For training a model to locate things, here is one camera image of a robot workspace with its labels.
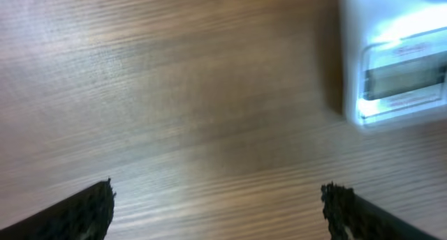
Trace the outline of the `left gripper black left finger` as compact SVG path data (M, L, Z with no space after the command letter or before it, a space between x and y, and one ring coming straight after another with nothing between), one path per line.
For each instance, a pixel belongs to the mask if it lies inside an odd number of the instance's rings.
M115 195L110 179L100 181L3 228L1 240L103 240L114 216Z

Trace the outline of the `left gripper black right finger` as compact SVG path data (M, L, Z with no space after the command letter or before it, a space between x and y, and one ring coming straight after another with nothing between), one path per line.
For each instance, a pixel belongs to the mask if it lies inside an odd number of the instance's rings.
M321 186L323 216L332 240L437 240L356 195L352 188Z

